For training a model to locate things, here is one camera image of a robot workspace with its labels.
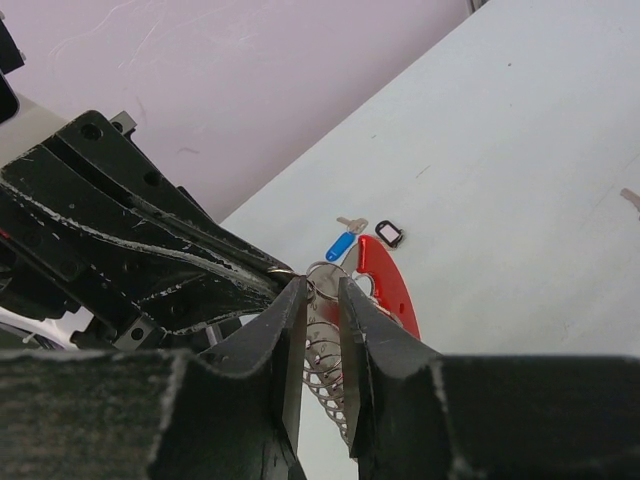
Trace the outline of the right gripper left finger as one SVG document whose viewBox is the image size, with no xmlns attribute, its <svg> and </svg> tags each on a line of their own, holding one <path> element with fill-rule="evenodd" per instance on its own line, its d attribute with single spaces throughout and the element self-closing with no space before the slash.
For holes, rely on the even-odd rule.
<svg viewBox="0 0 640 480">
<path fill-rule="evenodd" d="M 210 351 L 5 351 L 5 479 L 300 479 L 306 283 Z"/>
</svg>

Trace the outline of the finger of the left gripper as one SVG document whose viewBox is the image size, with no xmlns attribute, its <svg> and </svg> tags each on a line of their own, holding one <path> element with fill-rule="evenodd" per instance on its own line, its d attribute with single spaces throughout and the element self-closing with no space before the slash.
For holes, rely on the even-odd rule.
<svg viewBox="0 0 640 480">
<path fill-rule="evenodd" d="M 93 335 L 185 335 L 266 309 L 280 280 L 234 280 L 93 239 L 1 185 L 1 305 L 28 320 L 85 309 Z"/>
<path fill-rule="evenodd" d="M 95 110 L 3 167 L 1 184 L 46 217 L 118 247 L 234 280 L 293 274 L 213 222 Z"/>
</svg>

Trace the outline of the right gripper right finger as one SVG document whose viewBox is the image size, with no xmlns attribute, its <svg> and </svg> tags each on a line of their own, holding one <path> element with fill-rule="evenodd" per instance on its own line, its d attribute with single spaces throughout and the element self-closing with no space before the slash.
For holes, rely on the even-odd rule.
<svg viewBox="0 0 640 480">
<path fill-rule="evenodd" d="M 346 286 L 349 454 L 363 479 L 635 479 L 630 356 L 444 355 Z"/>
</svg>

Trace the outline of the red handled keyring holder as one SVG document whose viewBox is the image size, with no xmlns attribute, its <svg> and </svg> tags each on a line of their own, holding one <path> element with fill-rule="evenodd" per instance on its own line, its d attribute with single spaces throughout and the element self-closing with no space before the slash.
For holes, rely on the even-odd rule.
<svg viewBox="0 0 640 480">
<path fill-rule="evenodd" d="M 345 360 L 342 324 L 346 320 L 346 286 L 359 295 L 367 310 L 416 339 L 421 338 L 411 295 L 403 275 L 382 240 L 362 235 L 340 264 L 327 260 L 306 272 L 310 300 L 303 383 L 350 444 L 345 406 Z"/>
</svg>

